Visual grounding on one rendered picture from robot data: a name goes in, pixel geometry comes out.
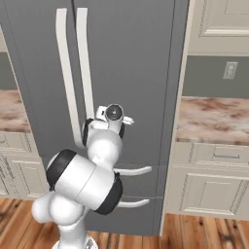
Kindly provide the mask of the cream base cupboard door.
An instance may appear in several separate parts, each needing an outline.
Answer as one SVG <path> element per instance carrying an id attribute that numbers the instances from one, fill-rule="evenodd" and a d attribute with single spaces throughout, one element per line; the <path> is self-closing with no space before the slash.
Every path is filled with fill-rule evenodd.
<path id="1" fill-rule="evenodd" d="M 249 221 L 247 172 L 174 167 L 166 211 Z"/>
<path id="2" fill-rule="evenodd" d="M 0 161 L 21 199 L 35 199 L 49 191 L 45 168 L 39 157 L 1 153 Z"/>

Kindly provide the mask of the grey fridge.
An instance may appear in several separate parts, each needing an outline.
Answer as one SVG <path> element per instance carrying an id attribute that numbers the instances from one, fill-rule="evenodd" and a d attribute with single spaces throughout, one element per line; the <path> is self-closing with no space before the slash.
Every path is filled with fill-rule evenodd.
<path id="1" fill-rule="evenodd" d="M 91 231 L 157 235 L 190 0 L 0 0 L 0 26 L 25 111 L 43 161 L 62 149 L 84 155 L 83 83 L 93 103 L 121 105 L 124 130 L 117 164 L 151 167 L 125 176 L 125 201 L 148 199 L 110 215 L 90 212 Z"/>

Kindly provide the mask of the cream fridge surround panel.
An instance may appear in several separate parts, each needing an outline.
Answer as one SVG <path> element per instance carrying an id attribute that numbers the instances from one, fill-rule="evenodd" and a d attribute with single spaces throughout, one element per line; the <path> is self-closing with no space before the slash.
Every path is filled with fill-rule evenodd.
<path id="1" fill-rule="evenodd" d="M 160 141 L 160 166 L 164 176 L 163 203 L 160 218 L 160 235 L 170 189 L 173 166 L 172 153 L 175 145 L 177 122 L 185 78 L 188 50 L 196 0 L 175 0 L 172 20 L 169 59 L 166 75 L 163 126 Z"/>

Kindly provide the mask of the white wall socket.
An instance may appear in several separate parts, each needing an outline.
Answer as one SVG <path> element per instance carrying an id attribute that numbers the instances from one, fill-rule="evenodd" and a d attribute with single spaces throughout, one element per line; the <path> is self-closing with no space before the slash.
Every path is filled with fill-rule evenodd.
<path id="1" fill-rule="evenodd" d="M 225 67 L 224 76 L 225 80 L 232 80 L 235 76 L 238 63 L 235 61 L 228 61 Z"/>

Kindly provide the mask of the cream drawer front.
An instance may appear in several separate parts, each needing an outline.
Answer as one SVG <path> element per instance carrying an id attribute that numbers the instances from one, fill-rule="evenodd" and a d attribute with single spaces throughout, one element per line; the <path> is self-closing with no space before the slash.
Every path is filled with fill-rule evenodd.
<path id="1" fill-rule="evenodd" d="M 213 155 L 240 155 L 239 160 L 214 158 Z M 224 144 L 195 144 L 192 162 L 195 163 L 223 163 L 248 166 L 249 146 L 235 146 Z"/>
<path id="2" fill-rule="evenodd" d="M 38 156 L 32 133 L 0 131 L 0 152 Z"/>

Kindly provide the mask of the cream wall cupboard door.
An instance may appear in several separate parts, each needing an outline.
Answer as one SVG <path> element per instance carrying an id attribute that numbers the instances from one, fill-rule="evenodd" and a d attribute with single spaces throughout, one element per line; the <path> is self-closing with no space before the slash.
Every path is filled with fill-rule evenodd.
<path id="1" fill-rule="evenodd" d="M 195 0 L 189 54 L 249 56 L 249 0 Z"/>

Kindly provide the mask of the grey left fridge door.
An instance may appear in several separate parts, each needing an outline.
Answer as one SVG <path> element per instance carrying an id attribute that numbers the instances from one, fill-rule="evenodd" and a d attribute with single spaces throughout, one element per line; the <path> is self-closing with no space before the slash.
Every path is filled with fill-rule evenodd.
<path id="1" fill-rule="evenodd" d="M 47 162 L 75 144 L 55 35 L 55 16 L 67 10 L 67 42 L 79 122 L 86 118 L 73 0 L 0 0 L 0 25 L 39 156 Z"/>

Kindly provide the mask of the grey fridge door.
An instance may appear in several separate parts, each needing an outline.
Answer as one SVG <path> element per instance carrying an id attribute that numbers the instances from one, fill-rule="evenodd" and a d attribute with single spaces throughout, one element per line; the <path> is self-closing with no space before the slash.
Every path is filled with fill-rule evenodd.
<path id="1" fill-rule="evenodd" d="M 174 0 L 74 0 L 88 9 L 92 95 L 134 119 L 121 164 L 159 165 Z"/>
<path id="2" fill-rule="evenodd" d="M 47 162 L 75 144 L 55 35 L 55 16 L 67 10 L 67 42 L 79 122 L 86 118 L 73 0 L 0 0 L 0 25 L 39 156 Z"/>

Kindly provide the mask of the grey shallow fridge drawer front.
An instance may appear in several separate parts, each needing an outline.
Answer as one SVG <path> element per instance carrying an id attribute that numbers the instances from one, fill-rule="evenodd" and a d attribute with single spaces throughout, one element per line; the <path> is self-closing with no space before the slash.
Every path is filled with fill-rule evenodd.
<path id="1" fill-rule="evenodd" d="M 136 169 L 140 167 L 144 166 L 119 164 L 115 168 Z M 137 175 L 137 176 L 121 175 L 125 196 L 138 196 L 138 197 L 164 196 L 167 167 L 161 165 L 154 165 L 151 167 L 152 171 L 142 175 Z"/>

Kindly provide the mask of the grey deep fridge drawer front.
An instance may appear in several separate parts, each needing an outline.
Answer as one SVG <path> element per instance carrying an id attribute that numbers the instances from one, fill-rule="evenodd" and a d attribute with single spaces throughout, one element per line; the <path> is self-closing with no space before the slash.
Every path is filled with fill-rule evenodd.
<path id="1" fill-rule="evenodd" d="M 163 199 L 151 197 L 141 207 L 117 208 L 103 216 L 90 211 L 86 217 L 89 231 L 101 231 L 134 235 L 159 235 Z"/>

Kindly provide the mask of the grey right fridge door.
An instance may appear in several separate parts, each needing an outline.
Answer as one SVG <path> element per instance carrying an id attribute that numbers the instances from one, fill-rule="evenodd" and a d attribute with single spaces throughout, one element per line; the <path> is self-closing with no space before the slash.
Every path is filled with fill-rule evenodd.
<path id="1" fill-rule="evenodd" d="M 74 0 L 88 9 L 92 95 L 134 119 L 121 164 L 159 165 L 174 0 Z"/>

